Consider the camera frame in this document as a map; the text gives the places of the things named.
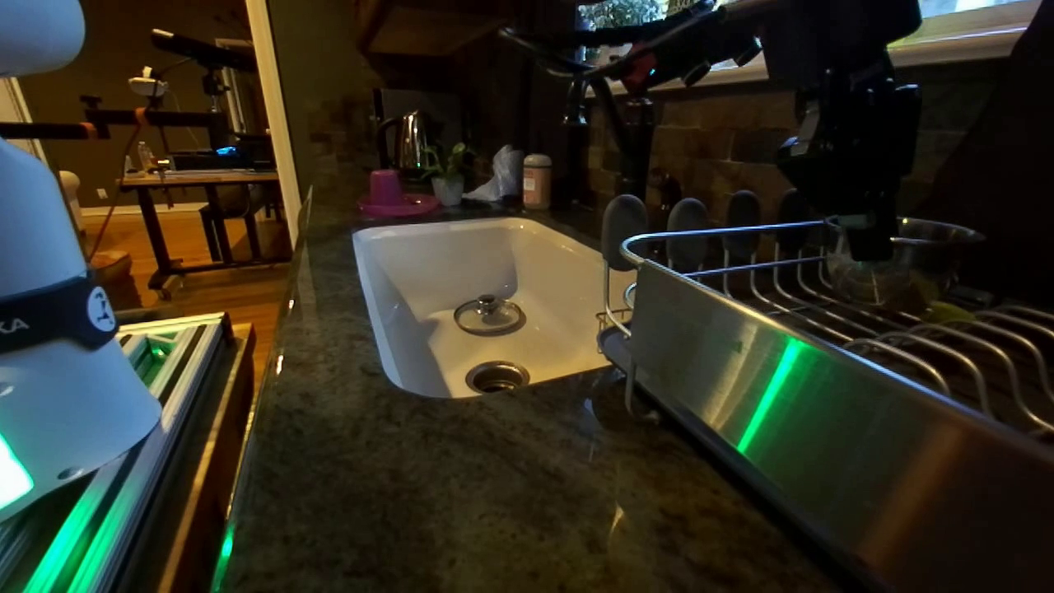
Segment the cup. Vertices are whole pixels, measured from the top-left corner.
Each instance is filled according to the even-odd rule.
[[[394,167],[368,172],[368,200],[372,206],[394,206],[401,200],[401,184]]]

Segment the sink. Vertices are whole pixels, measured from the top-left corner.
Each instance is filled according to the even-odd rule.
[[[608,366],[595,345],[605,263],[541,221],[365,228],[353,249],[382,369],[406,392],[475,399]]]

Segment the white robot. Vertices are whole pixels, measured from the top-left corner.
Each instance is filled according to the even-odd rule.
[[[65,65],[78,0],[0,0],[0,76]],[[0,525],[159,425],[92,283],[56,175],[0,140]]]

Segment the dish rack wires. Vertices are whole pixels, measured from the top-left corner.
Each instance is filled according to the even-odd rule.
[[[844,297],[829,277],[829,221],[800,217],[763,226],[755,211],[734,226],[705,228],[701,200],[682,198],[669,213],[669,230],[645,230],[639,213],[631,213],[634,208],[626,206],[631,200],[612,200],[608,211],[623,213],[605,217],[604,252],[608,267],[604,273],[605,310],[598,321],[605,329],[598,342],[626,374],[626,409],[631,416],[639,416],[631,407],[634,379],[630,356],[634,283],[630,283],[623,308],[616,308],[608,273],[652,261],[773,324],[898,374],[914,386],[929,386],[942,392],[947,407],[970,409],[1054,446],[1049,310],[1026,302],[965,310],[942,300],[929,302],[926,313],[872,308]]]

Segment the cabinet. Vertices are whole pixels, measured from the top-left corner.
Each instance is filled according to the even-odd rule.
[[[355,0],[360,50],[450,55],[515,20],[515,0]]]

